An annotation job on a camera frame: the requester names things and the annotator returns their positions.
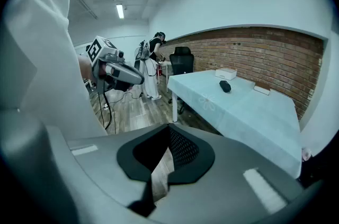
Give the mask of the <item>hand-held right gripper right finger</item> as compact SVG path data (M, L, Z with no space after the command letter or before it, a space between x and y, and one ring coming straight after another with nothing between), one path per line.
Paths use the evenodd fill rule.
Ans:
M215 152L211 168L195 183L171 185L150 214L159 223L254 223L269 215L244 177L256 169L286 201L302 193L302 186L247 145L196 128L176 124L206 141Z

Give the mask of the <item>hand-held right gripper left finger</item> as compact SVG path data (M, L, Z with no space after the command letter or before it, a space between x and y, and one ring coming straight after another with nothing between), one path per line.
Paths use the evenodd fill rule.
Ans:
M9 191L23 194L25 223L153 223L151 186L123 206L92 180L58 128L17 110L1 110L1 162Z

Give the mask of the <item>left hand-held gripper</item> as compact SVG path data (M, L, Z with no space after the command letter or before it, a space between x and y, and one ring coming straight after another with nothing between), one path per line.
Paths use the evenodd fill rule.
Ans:
M123 62L124 53L117 49L113 43L101 36L96 36L87 50L90 59L92 75L95 77L96 91L100 94L112 89L116 91L129 91L133 85L144 83L143 74L134 67Z

